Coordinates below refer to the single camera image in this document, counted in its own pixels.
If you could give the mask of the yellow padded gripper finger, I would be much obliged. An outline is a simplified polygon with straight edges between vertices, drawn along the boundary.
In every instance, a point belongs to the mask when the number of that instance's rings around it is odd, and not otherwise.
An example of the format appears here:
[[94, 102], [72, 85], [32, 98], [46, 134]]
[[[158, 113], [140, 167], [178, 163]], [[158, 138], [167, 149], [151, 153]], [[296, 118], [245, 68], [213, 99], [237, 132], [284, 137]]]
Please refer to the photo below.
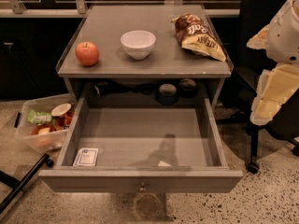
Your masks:
[[258, 126], [263, 126], [270, 122], [281, 106], [270, 100], [262, 100], [256, 97], [251, 106], [250, 121]]

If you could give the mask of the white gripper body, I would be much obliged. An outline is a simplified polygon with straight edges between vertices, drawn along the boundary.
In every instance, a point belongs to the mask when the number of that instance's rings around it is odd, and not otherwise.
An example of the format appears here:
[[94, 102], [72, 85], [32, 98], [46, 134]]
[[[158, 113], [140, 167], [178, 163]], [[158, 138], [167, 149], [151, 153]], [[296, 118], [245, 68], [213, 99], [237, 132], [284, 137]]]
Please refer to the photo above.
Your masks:
[[298, 89], [299, 66], [278, 63], [271, 71], [263, 70], [258, 81], [256, 97], [283, 105]]

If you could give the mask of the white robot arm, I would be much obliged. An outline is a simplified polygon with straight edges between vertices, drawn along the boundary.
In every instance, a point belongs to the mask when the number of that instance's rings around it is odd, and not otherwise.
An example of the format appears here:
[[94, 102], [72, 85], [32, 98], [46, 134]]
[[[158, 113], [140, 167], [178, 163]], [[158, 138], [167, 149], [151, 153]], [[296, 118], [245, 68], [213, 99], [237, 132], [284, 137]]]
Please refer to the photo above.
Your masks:
[[264, 49], [266, 56], [277, 63], [271, 71], [263, 70], [251, 106], [250, 121], [262, 126], [299, 89], [299, 0], [287, 0], [247, 47]]

